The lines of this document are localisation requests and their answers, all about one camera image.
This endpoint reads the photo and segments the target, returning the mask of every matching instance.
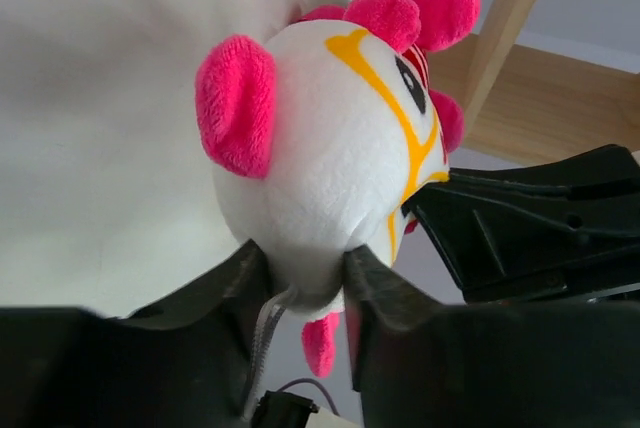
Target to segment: wooden post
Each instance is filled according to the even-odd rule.
[[[494,0],[478,36],[463,107],[467,133],[496,81],[536,0]]]

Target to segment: wooden plank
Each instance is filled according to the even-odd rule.
[[[476,43],[430,56],[435,89],[461,98]],[[464,146],[529,165],[608,143],[640,150],[637,75],[515,45]]]
[[[493,0],[469,68],[463,107],[470,130],[536,0]]]

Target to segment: yellow stripe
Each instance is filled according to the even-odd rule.
[[[407,184],[405,185],[404,193],[402,194],[402,199],[398,205],[400,206],[418,189],[420,189],[420,186],[418,186],[420,168],[438,139],[438,133],[440,132],[439,120],[435,110],[433,110],[433,125],[431,126],[431,132],[429,133],[427,141],[425,143],[420,143],[418,136],[413,130],[411,121],[400,106],[400,103],[398,103],[398,100],[393,96],[389,87],[380,79],[375,70],[360,52],[360,43],[367,35],[369,35],[367,30],[356,29],[349,35],[338,35],[329,38],[326,41],[326,45],[334,56],[343,61],[353,71],[360,75],[371,86],[371,88],[373,88],[382,97],[400,122],[409,151],[409,177],[407,179]],[[448,179],[448,175],[446,173],[434,173],[426,182],[436,180],[446,181],[446,179]],[[395,233],[395,215],[396,212],[394,211],[388,219],[389,235],[391,237],[391,253],[394,261],[398,248]]]

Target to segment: white plush toy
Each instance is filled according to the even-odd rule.
[[[343,310],[343,253],[391,266],[401,206],[447,180],[462,114],[430,89],[426,53],[472,29],[479,0],[354,0],[320,7],[264,45],[232,36],[196,80],[197,120],[232,233],[253,240],[291,310],[313,372],[327,375]]]

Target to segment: white plush body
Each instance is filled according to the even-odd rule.
[[[368,244],[391,265],[406,226],[401,203],[448,172],[426,89],[422,114],[398,71],[400,55],[370,33],[353,46],[353,34],[363,31],[346,21],[311,21],[269,40],[277,108],[268,176],[251,179],[215,165],[216,192],[231,231],[240,242],[260,246],[282,287],[297,288],[303,303],[294,311],[310,321],[343,309],[343,253]],[[359,53],[387,94],[379,81],[375,89],[371,76],[332,52],[330,39],[334,47],[350,44],[342,52]],[[421,144],[438,130],[437,140],[412,154],[407,129]],[[417,176],[411,179],[411,173]]]

